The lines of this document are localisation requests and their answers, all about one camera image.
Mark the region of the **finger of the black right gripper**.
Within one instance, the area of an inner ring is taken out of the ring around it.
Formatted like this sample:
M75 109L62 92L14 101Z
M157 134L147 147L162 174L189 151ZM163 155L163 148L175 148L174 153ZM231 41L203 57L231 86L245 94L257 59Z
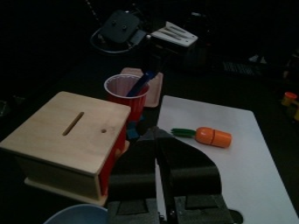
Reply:
M165 67L169 59L167 53L151 52L145 57L143 73L150 77L155 77Z

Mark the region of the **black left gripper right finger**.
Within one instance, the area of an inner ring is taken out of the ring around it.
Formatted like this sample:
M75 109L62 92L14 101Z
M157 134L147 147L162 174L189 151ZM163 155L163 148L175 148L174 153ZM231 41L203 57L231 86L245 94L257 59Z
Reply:
M174 137L157 138L155 155L167 223L233 224L222 196L221 172L207 155Z

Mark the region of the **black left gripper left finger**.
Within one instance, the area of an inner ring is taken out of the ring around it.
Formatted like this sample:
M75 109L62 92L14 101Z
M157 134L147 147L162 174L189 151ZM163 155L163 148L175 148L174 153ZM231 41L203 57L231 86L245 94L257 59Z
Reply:
M155 186L155 134L150 129L117 161L109 180L109 224L161 224Z

